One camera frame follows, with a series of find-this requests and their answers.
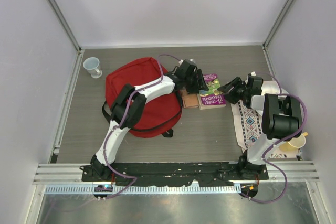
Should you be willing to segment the purple cover book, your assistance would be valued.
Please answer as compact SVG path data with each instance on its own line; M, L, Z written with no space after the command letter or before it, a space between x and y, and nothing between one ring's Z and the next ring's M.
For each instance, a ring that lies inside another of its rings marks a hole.
M221 87L218 75L215 73L204 74L203 78L207 90L200 90L197 95L200 110L225 107L224 95L218 91L218 88Z

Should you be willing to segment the red backpack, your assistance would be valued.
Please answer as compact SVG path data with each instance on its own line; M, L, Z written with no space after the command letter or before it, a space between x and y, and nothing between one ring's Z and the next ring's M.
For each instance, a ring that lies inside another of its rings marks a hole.
M158 61L151 57L132 61L106 77L105 99L102 107L103 116L110 121L111 113L106 107L112 107L125 84L138 86L158 79L161 76ZM136 137L151 138L162 135L173 136L172 127L182 115L183 102L178 92L163 95L148 102L138 124L130 130Z

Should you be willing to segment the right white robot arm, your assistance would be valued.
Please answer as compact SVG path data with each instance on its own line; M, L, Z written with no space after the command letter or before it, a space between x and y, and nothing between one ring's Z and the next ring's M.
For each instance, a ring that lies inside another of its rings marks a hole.
M298 137L307 120L303 101L284 93L278 80L265 82L252 72L243 81L240 77L218 88L227 102L243 101L249 109L261 112L262 133L256 143L239 157L236 172L242 179L264 177L270 151L284 141Z

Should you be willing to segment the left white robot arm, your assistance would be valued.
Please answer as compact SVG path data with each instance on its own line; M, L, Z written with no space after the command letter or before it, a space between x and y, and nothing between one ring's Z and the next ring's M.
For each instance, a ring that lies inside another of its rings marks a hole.
M139 137L172 137L183 110L180 90L196 94L205 88L202 71L193 59L180 60L167 71L158 60L141 58L109 74L104 103L110 112L103 112L109 130L90 161L94 176L102 182L111 177L115 171L111 165L128 132Z

